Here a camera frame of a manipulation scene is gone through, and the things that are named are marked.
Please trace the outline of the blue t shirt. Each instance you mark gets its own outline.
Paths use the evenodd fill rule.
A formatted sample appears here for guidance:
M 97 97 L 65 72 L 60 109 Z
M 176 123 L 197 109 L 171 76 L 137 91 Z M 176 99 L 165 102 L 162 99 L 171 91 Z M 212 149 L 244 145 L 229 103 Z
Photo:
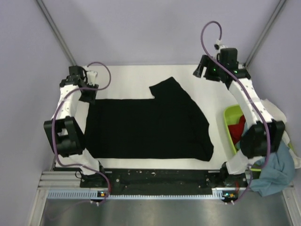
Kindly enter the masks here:
M 284 132 L 278 151 L 270 154 L 268 164 L 259 177 L 253 173 L 250 189 L 262 197 L 281 192 L 291 183 L 296 169 L 300 167 L 301 159 L 293 151 L 287 132 Z

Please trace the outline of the green plastic bin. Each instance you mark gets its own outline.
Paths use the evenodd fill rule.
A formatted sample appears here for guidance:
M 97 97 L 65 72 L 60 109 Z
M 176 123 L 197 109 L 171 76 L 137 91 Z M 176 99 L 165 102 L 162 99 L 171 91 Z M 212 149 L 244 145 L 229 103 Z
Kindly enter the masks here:
M 230 148 L 234 153 L 234 156 L 225 165 L 228 173 L 233 175 L 243 173 L 249 164 L 254 164 L 261 157 L 265 157 L 267 151 L 270 154 L 276 152 L 285 131 L 285 124 L 282 121 L 272 119 L 267 123 L 270 137 L 270 140 L 267 140 L 264 125 L 256 119 L 255 124 L 251 127 L 245 123 L 241 140 L 234 145 L 228 126 L 237 124 L 242 115 L 244 115 L 243 111 L 238 105 L 226 108 L 223 113 Z

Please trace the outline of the aluminium frame post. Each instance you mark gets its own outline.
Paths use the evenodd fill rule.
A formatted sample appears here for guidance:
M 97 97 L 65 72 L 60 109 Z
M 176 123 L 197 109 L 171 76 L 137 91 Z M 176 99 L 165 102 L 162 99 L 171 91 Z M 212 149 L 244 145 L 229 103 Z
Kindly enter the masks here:
M 43 0 L 35 0 L 37 6 L 39 7 L 42 15 L 44 16 L 48 26 L 50 27 L 50 30 L 52 34 L 54 35 L 57 43 L 59 44 L 63 54 L 67 58 L 70 65 L 76 65 L 76 60 L 73 57 L 68 45 L 66 44 L 63 36 L 61 35 L 61 32 L 59 31 L 57 25 L 55 24 L 49 10 L 47 9 L 47 6 L 45 5 Z
M 264 44 L 267 36 L 269 35 L 270 31 L 272 30 L 273 26 L 275 25 L 277 19 L 280 17 L 282 11 L 286 7 L 287 0 L 278 0 L 277 5 L 271 15 L 269 16 L 268 21 L 265 23 L 263 30 L 261 31 L 259 37 L 257 38 L 255 44 L 253 45 L 246 61 L 244 62 L 244 67 L 248 68 L 254 58 L 256 57 L 257 53 L 259 52 L 261 46 Z

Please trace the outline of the black t shirt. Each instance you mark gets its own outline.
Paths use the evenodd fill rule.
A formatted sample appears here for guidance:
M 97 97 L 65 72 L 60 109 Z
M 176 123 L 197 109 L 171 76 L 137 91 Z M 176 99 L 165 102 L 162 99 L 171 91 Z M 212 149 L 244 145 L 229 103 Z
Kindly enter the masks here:
M 85 140 L 95 158 L 210 161 L 209 122 L 174 78 L 149 88 L 151 99 L 98 99 Z

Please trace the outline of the red t shirt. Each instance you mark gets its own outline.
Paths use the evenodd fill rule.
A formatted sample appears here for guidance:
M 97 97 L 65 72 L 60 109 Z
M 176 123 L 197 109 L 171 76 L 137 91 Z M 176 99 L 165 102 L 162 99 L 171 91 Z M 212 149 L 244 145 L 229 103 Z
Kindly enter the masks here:
M 243 131 L 244 131 L 244 127 L 245 127 L 245 123 L 246 123 L 246 119 L 245 117 L 242 115 L 239 118 L 239 121 L 237 124 L 233 124 L 233 125 L 229 125 L 228 129 L 230 132 L 230 137 L 231 140 L 233 142 L 234 145 L 236 145 L 242 137 Z

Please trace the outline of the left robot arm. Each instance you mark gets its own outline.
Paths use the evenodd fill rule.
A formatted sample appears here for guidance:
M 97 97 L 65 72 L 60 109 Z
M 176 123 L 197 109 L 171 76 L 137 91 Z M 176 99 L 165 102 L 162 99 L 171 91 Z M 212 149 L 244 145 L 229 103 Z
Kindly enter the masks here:
M 93 104 L 99 88 L 97 72 L 70 66 L 69 75 L 61 80 L 60 98 L 52 118 L 44 122 L 44 131 L 63 168 L 78 168 L 81 187 L 104 187 L 107 176 L 101 163 L 86 148 L 85 136 L 75 119 L 79 102 Z

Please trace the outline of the left aluminium frame post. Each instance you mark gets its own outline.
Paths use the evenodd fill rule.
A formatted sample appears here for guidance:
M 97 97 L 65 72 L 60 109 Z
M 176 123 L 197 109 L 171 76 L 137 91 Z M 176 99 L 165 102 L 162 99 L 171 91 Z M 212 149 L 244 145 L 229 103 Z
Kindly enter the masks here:
M 61 32 L 59 31 L 57 25 L 55 24 L 49 10 L 47 9 L 47 6 L 45 5 L 43 0 L 35 0 L 37 6 L 39 7 L 42 15 L 44 16 L 48 26 L 50 27 L 50 30 L 52 34 L 54 35 L 57 43 L 59 44 L 63 54 L 67 58 L 70 65 L 76 65 L 76 60 L 73 57 L 68 45 L 66 44 L 63 36 L 61 35 Z

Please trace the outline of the right aluminium frame post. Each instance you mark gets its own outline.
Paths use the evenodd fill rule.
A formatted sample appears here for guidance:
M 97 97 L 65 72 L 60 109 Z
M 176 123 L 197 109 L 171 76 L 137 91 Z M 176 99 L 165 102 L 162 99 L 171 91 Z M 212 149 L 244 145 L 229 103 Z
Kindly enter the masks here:
M 261 31 L 259 37 L 257 38 L 255 44 L 253 45 L 246 61 L 244 62 L 244 67 L 248 68 L 254 58 L 256 57 L 257 53 L 259 52 L 261 46 L 264 44 L 267 36 L 269 35 L 270 31 L 272 30 L 273 26 L 275 25 L 277 19 L 280 17 L 282 11 L 286 7 L 287 0 L 278 0 L 277 5 L 271 15 L 269 16 L 268 21 L 265 23 L 263 30 Z

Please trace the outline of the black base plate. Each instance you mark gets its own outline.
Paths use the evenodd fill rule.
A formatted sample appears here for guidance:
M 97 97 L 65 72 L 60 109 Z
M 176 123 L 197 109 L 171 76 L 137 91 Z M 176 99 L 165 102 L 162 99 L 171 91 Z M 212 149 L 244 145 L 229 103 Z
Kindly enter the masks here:
M 225 187 L 219 171 L 191 169 L 107 169 L 105 178 L 99 174 L 85 176 L 77 171 L 81 188 L 110 188 L 110 195 L 182 195 L 211 194 L 211 189 Z

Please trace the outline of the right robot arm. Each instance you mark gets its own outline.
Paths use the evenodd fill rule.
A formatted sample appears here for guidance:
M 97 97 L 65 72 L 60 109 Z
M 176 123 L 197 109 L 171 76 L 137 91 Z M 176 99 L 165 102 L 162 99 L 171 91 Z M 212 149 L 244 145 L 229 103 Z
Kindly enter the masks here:
M 193 75 L 222 82 L 236 99 L 247 124 L 237 153 L 220 169 L 220 182 L 231 186 L 246 170 L 263 169 L 271 153 L 278 150 L 285 124 L 263 106 L 249 72 L 239 65 L 236 48 L 215 44 L 215 56 L 204 54 Z

